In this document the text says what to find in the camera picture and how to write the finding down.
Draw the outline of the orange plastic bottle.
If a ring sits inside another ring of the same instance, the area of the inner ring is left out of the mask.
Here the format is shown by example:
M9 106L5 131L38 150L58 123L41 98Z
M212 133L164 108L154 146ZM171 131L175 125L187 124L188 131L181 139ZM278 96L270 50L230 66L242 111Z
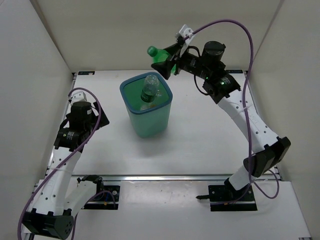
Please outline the orange plastic bottle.
M142 106L140 107L140 111L146 111L146 110L149 110L149 109L156 108L158 106L159 106L158 104L155 104L155 103L152 103L152 102L147 102L147 103L142 104Z

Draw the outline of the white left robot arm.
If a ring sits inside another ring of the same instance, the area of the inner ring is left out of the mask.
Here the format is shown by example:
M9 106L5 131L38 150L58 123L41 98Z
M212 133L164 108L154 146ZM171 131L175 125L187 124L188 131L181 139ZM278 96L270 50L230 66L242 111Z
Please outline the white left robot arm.
M81 208L91 198L103 198L105 188L98 175L81 178L77 189L70 195L66 193L85 144L96 130L109 123L98 101L70 103L70 112L61 123L54 142L54 150L65 151L67 157L52 161L47 176L39 182L21 214L20 227L26 227L34 235L66 240Z

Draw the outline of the green plastic bottle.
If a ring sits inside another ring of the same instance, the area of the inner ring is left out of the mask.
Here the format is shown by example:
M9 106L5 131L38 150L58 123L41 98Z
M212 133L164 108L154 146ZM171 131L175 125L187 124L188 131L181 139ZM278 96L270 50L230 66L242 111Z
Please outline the green plastic bottle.
M172 56L166 50L155 46L149 46L147 54L152 58L151 67L163 78L168 80L176 70L176 65L172 61Z

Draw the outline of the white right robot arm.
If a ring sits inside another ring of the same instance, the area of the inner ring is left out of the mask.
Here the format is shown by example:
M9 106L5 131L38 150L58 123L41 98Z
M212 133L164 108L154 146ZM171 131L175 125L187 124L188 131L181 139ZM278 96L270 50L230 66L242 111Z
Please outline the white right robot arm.
M249 186L284 157L291 142L272 131L246 99L245 87L226 71L221 61L226 46L217 41L207 42L202 51L195 46L175 43L164 49L150 46L147 54L151 67L168 80L185 71L203 79L202 94L211 97L224 110L248 141L248 157L231 177L225 180L224 193L230 200L238 199ZM190 50L198 51L197 55Z

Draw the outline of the clear bottle green label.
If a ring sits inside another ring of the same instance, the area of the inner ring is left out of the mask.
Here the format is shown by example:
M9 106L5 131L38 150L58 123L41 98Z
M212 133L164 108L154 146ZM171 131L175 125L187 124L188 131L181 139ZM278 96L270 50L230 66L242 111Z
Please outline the clear bottle green label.
M140 98L145 103L152 103L156 98L161 97L160 80L154 74L145 77Z

